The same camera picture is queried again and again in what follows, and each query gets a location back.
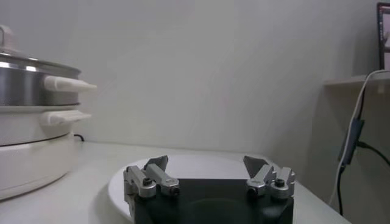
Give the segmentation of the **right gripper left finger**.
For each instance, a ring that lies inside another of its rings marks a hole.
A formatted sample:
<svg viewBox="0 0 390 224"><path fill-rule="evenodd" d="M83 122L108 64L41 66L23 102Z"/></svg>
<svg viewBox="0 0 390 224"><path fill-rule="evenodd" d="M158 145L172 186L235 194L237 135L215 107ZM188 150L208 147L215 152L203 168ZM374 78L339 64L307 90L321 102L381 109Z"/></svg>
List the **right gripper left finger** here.
<svg viewBox="0 0 390 224"><path fill-rule="evenodd" d="M130 203L136 197L153 198L157 195L158 188L163 195L178 196L179 180L165 172L168 161L168 156L164 155L151 158L142 169L138 166L127 166L123 171L125 202Z"/></svg>

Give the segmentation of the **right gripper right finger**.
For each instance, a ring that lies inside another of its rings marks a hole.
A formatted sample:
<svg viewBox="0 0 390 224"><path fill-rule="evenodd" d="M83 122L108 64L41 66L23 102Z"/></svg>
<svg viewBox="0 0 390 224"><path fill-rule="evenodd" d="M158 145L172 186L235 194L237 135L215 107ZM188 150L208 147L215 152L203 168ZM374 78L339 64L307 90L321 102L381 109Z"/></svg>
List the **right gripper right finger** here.
<svg viewBox="0 0 390 224"><path fill-rule="evenodd" d="M269 194L276 200L287 200L294 195L296 175L289 167L277 172L264 159L244 156L243 162L250 178L246 181L247 194L260 198Z"/></svg>

